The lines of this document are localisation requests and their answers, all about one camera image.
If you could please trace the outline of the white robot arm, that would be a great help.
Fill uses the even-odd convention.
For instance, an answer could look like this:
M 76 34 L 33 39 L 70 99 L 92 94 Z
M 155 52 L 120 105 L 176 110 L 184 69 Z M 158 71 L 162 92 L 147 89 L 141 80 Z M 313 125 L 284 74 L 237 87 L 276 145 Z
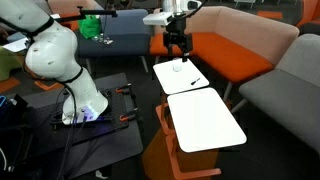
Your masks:
M 76 62 L 75 33 L 30 0 L 0 0 L 0 18 L 31 39 L 25 56 L 27 67 L 63 84 L 70 93 L 63 104 L 62 122 L 71 125 L 97 120 L 109 102 L 88 70 Z

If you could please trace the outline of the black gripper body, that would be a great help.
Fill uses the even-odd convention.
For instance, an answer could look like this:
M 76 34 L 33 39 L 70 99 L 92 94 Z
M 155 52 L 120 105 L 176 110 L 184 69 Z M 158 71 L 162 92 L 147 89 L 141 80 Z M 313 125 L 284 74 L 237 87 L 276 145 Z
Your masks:
M 184 15 L 178 15 L 170 18 L 170 23 L 166 26 L 166 31 L 163 33 L 163 45 L 179 47 L 181 52 L 191 51 L 193 49 L 192 45 L 192 35 L 185 33 L 186 29 L 186 17 Z

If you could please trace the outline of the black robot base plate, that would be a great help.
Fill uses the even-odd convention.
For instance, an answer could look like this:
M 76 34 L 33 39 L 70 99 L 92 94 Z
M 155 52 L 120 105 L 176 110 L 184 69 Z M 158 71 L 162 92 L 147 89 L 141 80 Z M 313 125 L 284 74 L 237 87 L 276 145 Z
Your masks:
M 90 106 L 83 106 L 74 110 L 73 92 L 68 91 L 70 96 L 66 99 L 71 102 L 72 111 L 65 115 L 63 110 L 58 111 L 58 103 L 55 104 L 51 115 L 50 125 L 54 131 L 63 128 L 74 128 L 74 132 L 80 135 L 106 134 L 115 132 L 120 129 L 127 128 L 129 121 L 121 122 L 119 117 L 135 108 L 129 109 L 126 104 L 134 98 L 132 88 L 130 92 L 116 93 L 116 88 L 103 89 L 102 95 L 107 98 L 108 106 L 100 114 L 97 113 Z

